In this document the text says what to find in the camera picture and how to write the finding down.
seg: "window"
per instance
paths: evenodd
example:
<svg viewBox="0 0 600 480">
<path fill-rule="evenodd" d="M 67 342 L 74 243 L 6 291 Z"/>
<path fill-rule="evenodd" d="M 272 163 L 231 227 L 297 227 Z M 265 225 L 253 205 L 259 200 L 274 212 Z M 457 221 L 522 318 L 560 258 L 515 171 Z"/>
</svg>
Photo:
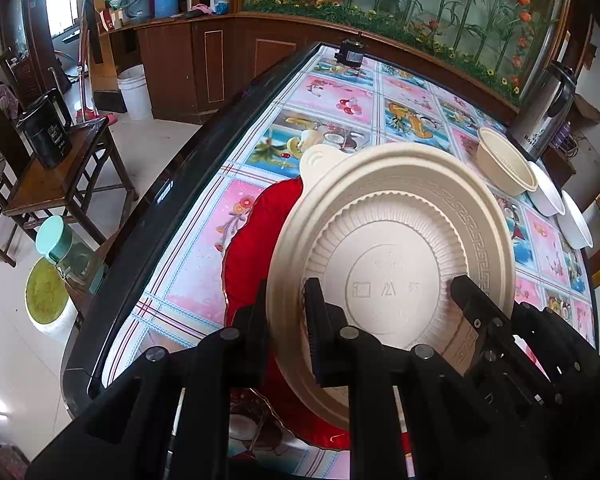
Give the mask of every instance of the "window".
<svg viewBox="0 0 600 480">
<path fill-rule="evenodd" d="M 74 26 L 78 17 L 78 1 L 46 0 L 46 16 L 51 36 L 57 36 Z"/>
</svg>

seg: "paper bowl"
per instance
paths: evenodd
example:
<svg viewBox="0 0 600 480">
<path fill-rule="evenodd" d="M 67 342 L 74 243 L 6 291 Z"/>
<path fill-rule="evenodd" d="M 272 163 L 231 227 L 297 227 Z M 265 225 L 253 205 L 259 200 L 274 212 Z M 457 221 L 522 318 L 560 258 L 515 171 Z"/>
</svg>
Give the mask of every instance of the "paper bowl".
<svg viewBox="0 0 600 480">
<path fill-rule="evenodd" d="M 556 218 L 567 243 L 574 249 L 593 247 L 589 226 L 573 198 L 563 191 L 562 201 L 565 208 L 564 215 L 558 215 Z"/>
<path fill-rule="evenodd" d="M 536 209 L 544 216 L 564 215 L 564 203 L 554 182 L 536 163 L 530 162 L 529 167 L 538 181 L 538 188 L 528 192 Z"/>
<path fill-rule="evenodd" d="M 478 136 L 476 161 L 494 186 L 509 196 L 536 190 L 536 176 L 513 144 L 490 128 L 480 128 Z"/>
</svg>

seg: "wooden stool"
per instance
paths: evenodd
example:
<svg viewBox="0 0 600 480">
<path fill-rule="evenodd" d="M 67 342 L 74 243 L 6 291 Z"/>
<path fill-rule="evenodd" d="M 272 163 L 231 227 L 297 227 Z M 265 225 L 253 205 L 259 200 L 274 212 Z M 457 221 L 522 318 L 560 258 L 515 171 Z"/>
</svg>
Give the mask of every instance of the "wooden stool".
<svg viewBox="0 0 600 480">
<path fill-rule="evenodd" d="M 87 216 L 93 193 L 126 189 L 120 225 L 128 218 L 132 202 L 138 200 L 138 194 L 126 173 L 108 124 L 109 120 L 102 118 L 72 126 L 68 132 L 71 152 L 52 170 L 43 168 L 39 160 L 32 156 L 22 177 L 11 190 L 3 213 L 7 216 L 29 214 L 32 219 L 25 222 L 24 227 L 31 229 L 42 225 L 46 217 L 52 214 L 50 209 L 64 207 L 62 218 L 65 222 L 78 222 L 98 245 L 103 244 L 105 236 Z M 88 173 L 87 163 L 91 157 L 96 165 Z M 122 184 L 96 187 L 102 167 L 109 158 Z M 83 176 L 87 180 L 87 187 L 78 190 L 78 183 Z M 45 215 L 39 218 L 36 213 L 41 211 Z"/>
</svg>

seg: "stainless steel thermos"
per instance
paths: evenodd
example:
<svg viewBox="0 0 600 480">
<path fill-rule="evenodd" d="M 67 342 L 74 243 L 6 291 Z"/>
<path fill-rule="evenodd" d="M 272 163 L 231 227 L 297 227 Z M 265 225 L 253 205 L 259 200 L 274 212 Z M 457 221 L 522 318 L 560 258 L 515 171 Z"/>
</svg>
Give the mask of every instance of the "stainless steel thermos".
<svg viewBox="0 0 600 480">
<path fill-rule="evenodd" d="M 552 61 L 525 98 L 507 138 L 527 160 L 536 160 L 554 138 L 573 102 L 573 70 Z"/>
</svg>

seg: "green jar lid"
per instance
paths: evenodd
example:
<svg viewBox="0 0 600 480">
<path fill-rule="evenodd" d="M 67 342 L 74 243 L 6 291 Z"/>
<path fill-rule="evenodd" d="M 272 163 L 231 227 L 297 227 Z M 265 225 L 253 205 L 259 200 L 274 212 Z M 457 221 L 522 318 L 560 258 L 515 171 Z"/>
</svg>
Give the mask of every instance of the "green jar lid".
<svg viewBox="0 0 600 480">
<path fill-rule="evenodd" d="M 61 216 L 50 216 L 40 226 L 36 235 L 36 250 L 53 264 L 62 260 L 74 239 L 71 228 Z"/>
</svg>

